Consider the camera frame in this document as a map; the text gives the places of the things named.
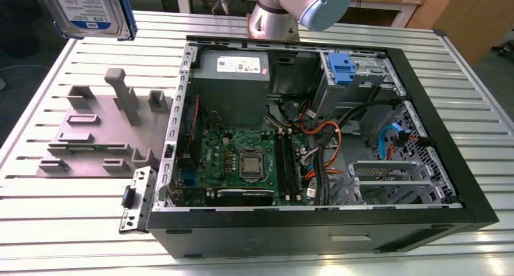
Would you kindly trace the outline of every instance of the aluminum profile table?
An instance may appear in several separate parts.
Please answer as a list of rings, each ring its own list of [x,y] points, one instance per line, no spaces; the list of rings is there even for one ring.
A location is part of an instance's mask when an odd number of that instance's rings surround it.
[[[119,235],[129,179],[35,176],[72,85],[113,94],[108,67],[136,94],[172,96],[187,34],[244,37],[245,19],[136,12],[137,38],[69,40],[0,150],[0,271],[51,275],[504,275],[514,271],[514,127],[471,68],[432,31],[336,25],[302,41],[402,48],[500,222],[408,253],[173,259],[152,235]]]

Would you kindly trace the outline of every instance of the red cable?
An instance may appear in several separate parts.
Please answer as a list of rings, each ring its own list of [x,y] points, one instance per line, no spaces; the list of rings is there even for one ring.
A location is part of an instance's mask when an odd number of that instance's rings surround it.
[[[195,119],[192,120],[189,139],[187,140],[185,149],[184,149],[184,152],[183,152],[183,155],[180,156],[180,158],[184,156],[184,154],[187,153],[187,150],[189,149],[192,135],[195,134],[196,119],[199,118],[199,110],[200,110],[200,96],[196,96]]]

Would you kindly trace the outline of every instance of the floor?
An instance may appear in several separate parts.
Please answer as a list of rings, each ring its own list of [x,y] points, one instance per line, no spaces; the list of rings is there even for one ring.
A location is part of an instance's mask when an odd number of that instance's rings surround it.
[[[496,51],[490,51],[474,70],[504,112],[514,119],[514,57],[504,58]]]
[[[163,3],[167,11],[176,9],[173,0],[137,0],[136,4],[132,3],[132,7],[139,10],[163,11]],[[245,9],[241,2],[236,2],[235,5],[240,5],[241,10]],[[193,9],[197,13],[209,13],[209,8],[203,6],[200,1],[193,2]],[[8,89],[0,91],[0,145],[45,77],[44,67],[52,66],[65,44],[65,40],[55,32],[48,15],[32,23],[32,28],[41,46],[36,54],[23,59],[13,59],[0,51],[0,78],[9,85]],[[5,67],[19,65],[40,67],[17,67],[5,70]],[[490,51],[476,65],[475,72],[509,116],[514,118],[514,60],[498,56],[496,51]]]

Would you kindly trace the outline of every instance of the metal mesh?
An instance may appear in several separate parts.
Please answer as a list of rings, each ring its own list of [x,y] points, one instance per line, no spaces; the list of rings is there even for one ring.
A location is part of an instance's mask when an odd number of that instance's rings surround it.
[[[399,109],[399,113],[398,113],[398,116],[395,117],[395,121],[403,129],[411,130],[410,136],[412,136],[412,137],[420,136],[418,129],[416,129],[416,125],[414,124],[412,118],[408,114],[406,107],[402,107]],[[396,132],[390,130],[386,134],[386,149],[388,148],[395,137],[396,137]],[[380,156],[378,153],[378,141],[374,141],[372,146],[371,146],[371,150],[372,150],[374,159],[380,160]],[[442,191],[443,191],[446,197],[440,199],[440,203],[450,203],[450,197],[447,197],[447,196],[455,195],[455,192],[454,192],[452,187],[450,187],[444,183],[444,179],[442,178],[440,169],[439,169],[434,159],[430,156],[427,148],[419,147],[416,142],[410,140],[407,142],[407,145],[404,148],[403,147],[395,147],[394,148],[391,160],[395,160],[395,161],[415,160],[415,161],[419,161],[420,163],[428,165],[434,171],[434,176],[430,177],[430,180],[432,182],[442,183],[440,188],[442,188]],[[414,192],[415,191],[412,191],[412,190],[411,191],[391,191],[388,193],[388,197],[396,198],[398,193],[402,193],[403,195],[398,199],[395,199],[392,202],[394,204],[398,204],[398,203],[402,203],[402,201],[408,201],[410,199],[415,199],[415,197],[410,197],[410,196],[412,196]]]

